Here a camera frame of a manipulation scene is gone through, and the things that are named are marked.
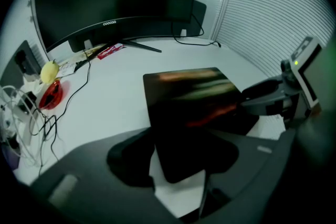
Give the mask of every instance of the mouse pad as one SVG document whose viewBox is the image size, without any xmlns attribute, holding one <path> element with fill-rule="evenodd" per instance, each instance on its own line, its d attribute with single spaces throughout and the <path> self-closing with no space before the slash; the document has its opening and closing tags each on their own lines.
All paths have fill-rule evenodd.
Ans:
<svg viewBox="0 0 336 224">
<path fill-rule="evenodd" d="M 237 108 L 241 92 L 217 68 L 143 76 L 152 127 L 207 127 L 246 135 L 259 116 Z"/>
</svg>

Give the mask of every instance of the red object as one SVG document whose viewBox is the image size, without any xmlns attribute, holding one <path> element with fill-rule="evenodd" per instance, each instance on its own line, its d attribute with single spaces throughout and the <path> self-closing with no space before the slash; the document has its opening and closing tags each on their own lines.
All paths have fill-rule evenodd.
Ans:
<svg viewBox="0 0 336 224">
<path fill-rule="evenodd" d="M 62 100 L 63 89 L 59 79 L 55 80 L 46 92 L 43 94 L 42 99 L 38 107 L 40 109 L 53 109 L 56 107 Z"/>
<path fill-rule="evenodd" d="M 109 48 L 107 48 L 106 50 L 102 51 L 101 53 L 99 53 L 97 55 L 97 57 L 101 60 L 101 59 L 104 59 L 106 56 L 118 51 L 118 50 L 121 50 L 122 48 L 124 48 L 125 46 L 123 44 L 115 44 Z"/>
</svg>

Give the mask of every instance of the red bowl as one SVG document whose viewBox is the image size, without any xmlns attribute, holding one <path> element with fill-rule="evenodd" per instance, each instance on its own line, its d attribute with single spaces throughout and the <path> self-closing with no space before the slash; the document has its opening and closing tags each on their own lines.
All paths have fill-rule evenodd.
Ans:
<svg viewBox="0 0 336 224">
<path fill-rule="evenodd" d="M 38 105 L 40 109 L 53 109 L 55 108 L 62 99 L 63 89 L 59 79 L 55 80 L 46 92 L 43 94 L 40 104 Z"/>
</svg>

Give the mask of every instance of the desk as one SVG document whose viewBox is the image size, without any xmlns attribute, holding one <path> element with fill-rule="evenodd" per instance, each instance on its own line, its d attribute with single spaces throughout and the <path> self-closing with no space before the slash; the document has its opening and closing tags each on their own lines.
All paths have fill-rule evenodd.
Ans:
<svg viewBox="0 0 336 224">
<path fill-rule="evenodd" d="M 119 133 L 150 126 L 142 76 L 146 73 L 182 69 L 217 67 L 235 86 L 243 89 L 266 79 L 266 76 L 246 59 L 226 46 L 189 46 L 173 39 L 139 39 L 144 45 L 161 49 L 162 53 L 133 47 L 124 48 L 102 60 L 91 62 L 88 84 L 75 94 L 66 114 L 58 122 L 54 151 L 61 158 L 74 148 Z M 207 44 L 209 40 L 184 38 L 183 42 Z M 87 79 L 87 63 L 75 74 L 62 78 L 69 85 L 62 102 L 48 116 L 60 116 L 68 98 Z M 32 137 L 32 148 L 38 138 Z M 50 151 L 52 140 L 44 144 L 43 171 L 56 162 Z M 15 171 L 18 180 L 30 185 L 38 176 L 38 167 L 26 167 L 21 160 Z"/>
</svg>

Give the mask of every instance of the red packet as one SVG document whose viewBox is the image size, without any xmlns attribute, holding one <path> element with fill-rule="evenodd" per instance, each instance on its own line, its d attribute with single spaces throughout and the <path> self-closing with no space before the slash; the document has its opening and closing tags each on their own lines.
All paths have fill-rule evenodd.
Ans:
<svg viewBox="0 0 336 224">
<path fill-rule="evenodd" d="M 118 51 L 118 50 L 121 50 L 122 48 L 124 48 L 125 46 L 123 44 L 115 44 L 109 48 L 107 48 L 106 50 L 103 50 L 101 53 L 99 53 L 97 55 L 97 57 L 101 60 L 101 59 L 104 59 L 106 56 Z"/>
</svg>

